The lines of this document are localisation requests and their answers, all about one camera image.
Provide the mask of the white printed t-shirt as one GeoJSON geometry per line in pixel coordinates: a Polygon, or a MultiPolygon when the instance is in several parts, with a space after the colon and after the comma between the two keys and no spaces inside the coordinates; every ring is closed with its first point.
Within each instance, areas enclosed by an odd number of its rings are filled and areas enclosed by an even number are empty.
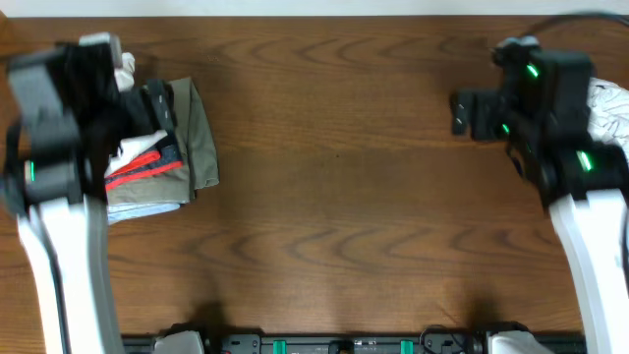
{"type": "MultiPolygon", "coordinates": [[[[136,70],[136,59],[129,52],[121,55],[122,66],[114,71],[117,87],[120,92],[130,91],[135,84],[134,73],[136,70]]],[[[143,152],[153,147],[167,136],[164,130],[158,130],[153,134],[128,138],[121,141],[120,146],[114,156],[109,159],[108,168],[104,176],[109,177],[118,170],[130,164],[143,152]]]]}

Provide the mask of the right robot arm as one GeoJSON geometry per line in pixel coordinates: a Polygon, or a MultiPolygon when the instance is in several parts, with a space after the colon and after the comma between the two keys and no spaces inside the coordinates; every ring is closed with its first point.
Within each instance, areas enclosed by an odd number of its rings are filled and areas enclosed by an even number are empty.
{"type": "Polygon", "coordinates": [[[595,140],[588,104],[594,65],[581,52],[511,37],[492,51],[495,89],[450,97],[451,129],[477,142],[504,142],[533,184],[567,257],[590,353],[628,350],[628,163],[595,140]]]}

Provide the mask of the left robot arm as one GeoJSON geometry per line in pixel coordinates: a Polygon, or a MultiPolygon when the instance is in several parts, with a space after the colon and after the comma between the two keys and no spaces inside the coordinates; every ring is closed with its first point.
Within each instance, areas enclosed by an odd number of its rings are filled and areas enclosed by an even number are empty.
{"type": "Polygon", "coordinates": [[[124,349],[107,261],[105,173],[128,138],[172,135],[172,88],[123,90],[119,38],[83,36],[12,58],[20,108],[6,136],[1,198],[16,217],[35,280],[49,353],[124,349]]]}

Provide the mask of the black garment with red trim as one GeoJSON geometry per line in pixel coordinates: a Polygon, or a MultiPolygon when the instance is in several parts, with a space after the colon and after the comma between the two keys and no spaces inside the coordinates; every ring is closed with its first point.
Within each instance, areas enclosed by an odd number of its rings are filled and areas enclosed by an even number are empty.
{"type": "Polygon", "coordinates": [[[137,121],[136,128],[139,128],[133,138],[150,135],[158,130],[164,130],[167,136],[127,166],[105,177],[107,192],[183,166],[183,157],[176,138],[178,121],[172,86],[162,80],[149,80],[143,88],[124,92],[123,97],[137,121]]]}

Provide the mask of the crumpled white garment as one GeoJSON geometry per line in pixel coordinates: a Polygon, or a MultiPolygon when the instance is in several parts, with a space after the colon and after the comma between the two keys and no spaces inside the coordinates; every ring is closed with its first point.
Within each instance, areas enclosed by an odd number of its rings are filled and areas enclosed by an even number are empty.
{"type": "Polygon", "coordinates": [[[588,106],[589,133],[595,141],[621,147],[628,157],[629,93],[615,83],[592,78],[588,106]]]}

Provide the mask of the folded khaki pants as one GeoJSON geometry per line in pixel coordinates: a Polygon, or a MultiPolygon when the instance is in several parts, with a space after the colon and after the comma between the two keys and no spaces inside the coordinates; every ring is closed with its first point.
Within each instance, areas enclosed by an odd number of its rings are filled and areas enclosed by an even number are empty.
{"type": "Polygon", "coordinates": [[[219,184],[214,139],[200,95],[190,78],[172,81],[175,136],[182,165],[162,167],[146,177],[124,182],[108,192],[108,221],[146,217],[176,210],[192,202],[196,191],[219,184]]]}

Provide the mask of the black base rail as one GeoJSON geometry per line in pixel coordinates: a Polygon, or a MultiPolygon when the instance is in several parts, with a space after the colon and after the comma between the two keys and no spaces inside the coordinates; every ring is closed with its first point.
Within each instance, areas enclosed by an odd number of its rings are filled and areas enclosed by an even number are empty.
{"type": "Polygon", "coordinates": [[[168,335],[186,331],[200,337],[203,354],[487,354],[489,332],[448,328],[441,324],[409,335],[340,336],[297,334],[270,335],[260,330],[241,330],[229,335],[212,334],[192,324],[174,324],[159,334],[124,335],[127,354],[150,354],[168,335]]]}

